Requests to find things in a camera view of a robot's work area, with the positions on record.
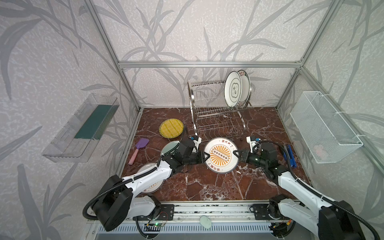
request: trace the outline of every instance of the mesh basket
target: mesh basket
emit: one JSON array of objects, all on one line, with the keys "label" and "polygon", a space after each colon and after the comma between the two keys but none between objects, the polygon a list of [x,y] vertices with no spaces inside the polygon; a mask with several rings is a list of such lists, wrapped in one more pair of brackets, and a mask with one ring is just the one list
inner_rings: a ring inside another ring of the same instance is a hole
[{"label": "mesh basket", "polygon": [[291,117],[317,163],[338,162],[362,146],[360,138],[319,91],[303,92]]}]

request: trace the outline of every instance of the pink spatula handle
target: pink spatula handle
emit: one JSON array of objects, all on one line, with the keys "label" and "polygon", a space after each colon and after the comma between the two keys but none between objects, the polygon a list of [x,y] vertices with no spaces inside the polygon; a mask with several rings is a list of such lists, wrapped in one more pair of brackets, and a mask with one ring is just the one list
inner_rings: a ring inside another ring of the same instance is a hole
[{"label": "pink spatula handle", "polygon": [[135,161],[135,158],[136,158],[138,152],[139,152],[139,149],[136,148],[135,152],[133,153],[131,159],[128,162],[128,165],[132,165],[133,164],[133,162]]}]

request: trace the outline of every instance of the orange sunburst pattern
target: orange sunburst pattern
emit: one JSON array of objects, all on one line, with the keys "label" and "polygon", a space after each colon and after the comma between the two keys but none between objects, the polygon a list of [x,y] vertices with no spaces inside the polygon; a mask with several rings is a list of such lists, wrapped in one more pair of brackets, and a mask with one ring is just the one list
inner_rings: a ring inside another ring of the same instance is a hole
[{"label": "orange sunburst pattern", "polygon": [[229,163],[231,152],[223,145],[216,145],[211,149],[210,158],[213,164],[223,167]]}]

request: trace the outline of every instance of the light green oval object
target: light green oval object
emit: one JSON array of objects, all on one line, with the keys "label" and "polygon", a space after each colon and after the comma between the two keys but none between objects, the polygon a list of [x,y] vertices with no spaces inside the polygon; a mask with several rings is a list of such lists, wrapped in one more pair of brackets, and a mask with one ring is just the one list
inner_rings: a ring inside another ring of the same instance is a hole
[{"label": "light green oval object", "polygon": [[208,217],[206,217],[206,216],[202,216],[202,217],[200,218],[200,224],[201,224],[203,227],[205,227],[206,229],[210,229],[210,228],[212,227],[212,222],[211,222],[211,220],[210,220]]}]

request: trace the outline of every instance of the purple spatula head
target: purple spatula head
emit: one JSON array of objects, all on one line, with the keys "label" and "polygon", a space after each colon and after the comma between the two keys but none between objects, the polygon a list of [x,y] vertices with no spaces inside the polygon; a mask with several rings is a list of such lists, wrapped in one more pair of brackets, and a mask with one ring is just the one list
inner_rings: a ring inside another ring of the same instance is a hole
[{"label": "purple spatula head", "polygon": [[137,147],[137,149],[140,149],[140,148],[142,148],[142,147],[145,147],[148,143],[149,143],[149,139],[141,138],[141,139],[136,143],[136,147]]}]

